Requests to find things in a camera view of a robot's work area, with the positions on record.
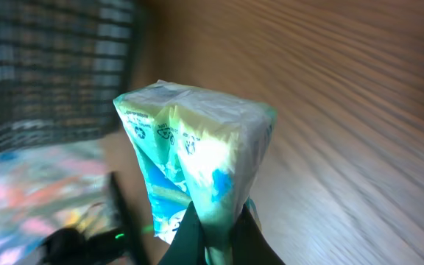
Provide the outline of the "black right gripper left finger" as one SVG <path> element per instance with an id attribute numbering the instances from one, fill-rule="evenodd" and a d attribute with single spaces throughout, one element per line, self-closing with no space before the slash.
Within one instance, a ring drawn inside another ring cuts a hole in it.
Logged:
<path id="1" fill-rule="evenodd" d="M 206 265 L 205 234 L 196 208 L 189 203 L 176 235 L 158 265 Z"/>

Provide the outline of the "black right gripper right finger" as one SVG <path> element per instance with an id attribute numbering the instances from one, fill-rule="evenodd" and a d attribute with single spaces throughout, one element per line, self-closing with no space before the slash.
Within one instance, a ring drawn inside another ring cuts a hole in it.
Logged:
<path id="1" fill-rule="evenodd" d="M 233 265 L 284 265 L 268 245 L 246 205 L 230 234 Z"/>

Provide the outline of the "teal tissue pack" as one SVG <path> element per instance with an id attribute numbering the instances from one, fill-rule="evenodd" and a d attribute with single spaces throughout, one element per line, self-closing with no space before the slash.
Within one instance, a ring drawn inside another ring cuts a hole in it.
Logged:
<path id="1" fill-rule="evenodd" d="M 271 140 L 277 113 L 227 93 L 159 81 L 113 102 L 144 176 L 155 235 L 172 242 L 188 205 L 210 264 L 230 264 L 227 239 Z"/>

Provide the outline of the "yellow chips snack bag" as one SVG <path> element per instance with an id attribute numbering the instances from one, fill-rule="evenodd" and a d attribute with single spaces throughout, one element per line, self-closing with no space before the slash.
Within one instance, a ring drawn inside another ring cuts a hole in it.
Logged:
<path id="1" fill-rule="evenodd" d="M 0 153 L 0 264 L 14 264 L 64 227 L 112 228 L 107 165 L 98 141 Z"/>

